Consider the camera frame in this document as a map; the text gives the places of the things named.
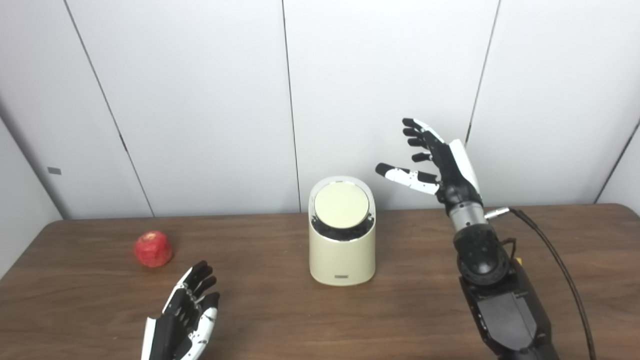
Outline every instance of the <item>round lid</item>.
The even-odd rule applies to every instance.
[[[316,215],[336,229],[358,225],[369,213],[367,194],[351,183],[331,183],[320,189],[314,203]]]

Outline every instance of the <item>white wall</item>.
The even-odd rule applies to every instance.
[[[640,215],[640,134],[636,131],[616,170],[605,186],[599,204],[615,202]]]
[[[151,215],[63,1],[0,3],[0,116],[66,216]]]
[[[58,210],[0,119],[0,277]]]
[[[590,203],[640,118],[637,1],[68,3],[142,183],[64,2],[4,1],[0,115],[72,218],[305,211],[339,174],[438,207],[374,173],[435,171],[403,117],[471,124],[487,205]]]
[[[374,169],[435,170],[412,163],[403,117],[465,138],[497,3],[284,1],[303,211],[334,175],[363,180],[382,209],[439,206]]]
[[[156,215],[299,211],[282,2],[68,2]]]
[[[467,151],[488,205],[595,201],[640,119],[640,2],[503,1]]]

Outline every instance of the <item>black robot forearm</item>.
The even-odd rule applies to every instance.
[[[460,286],[483,341],[499,360],[559,360],[551,323],[529,278],[509,258],[483,213],[475,202],[449,212]]]

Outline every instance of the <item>apple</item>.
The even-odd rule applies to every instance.
[[[142,265],[157,268],[171,260],[173,249],[165,234],[160,231],[149,231],[138,238],[134,253]]]

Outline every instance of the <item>cream cylindrical device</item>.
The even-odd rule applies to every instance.
[[[309,268],[333,286],[361,284],[376,271],[376,205],[369,187],[354,177],[317,183],[309,198]]]

